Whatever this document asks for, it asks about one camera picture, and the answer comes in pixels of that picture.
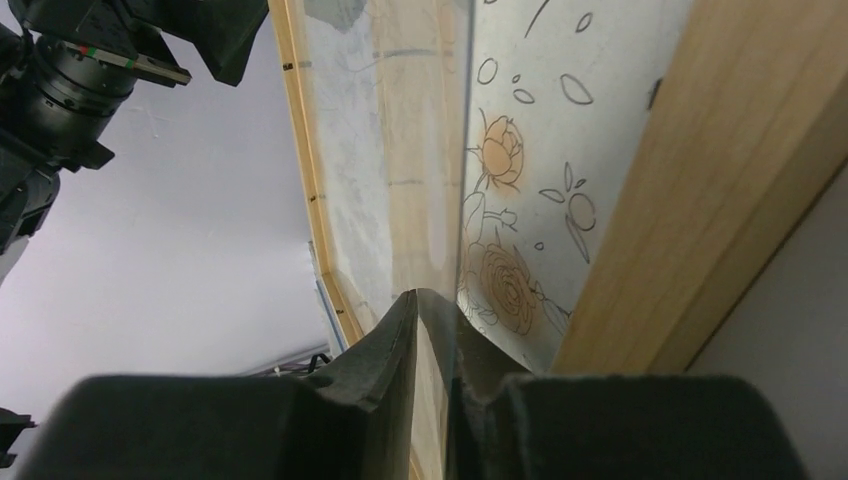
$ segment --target wooden bar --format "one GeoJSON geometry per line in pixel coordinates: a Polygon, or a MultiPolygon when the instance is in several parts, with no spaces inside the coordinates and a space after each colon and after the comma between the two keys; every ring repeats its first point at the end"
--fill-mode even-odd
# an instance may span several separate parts
{"type": "Polygon", "coordinates": [[[696,0],[552,371],[680,372],[848,153],[848,3],[696,0]]]}

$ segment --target gray wall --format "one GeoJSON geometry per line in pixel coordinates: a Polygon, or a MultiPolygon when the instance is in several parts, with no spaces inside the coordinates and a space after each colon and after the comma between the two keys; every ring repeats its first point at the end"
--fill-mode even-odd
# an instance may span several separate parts
{"type": "Polygon", "coordinates": [[[64,174],[0,288],[0,406],[41,419],[93,373],[236,373],[325,342],[270,23],[237,89],[169,43],[194,81],[138,84],[101,138],[117,158],[64,174]]]}
{"type": "Polygon", "coordinates": [[[842,172],[691,369],[749,380],[815,478],[848,478],[848,173],[842,172]]]}

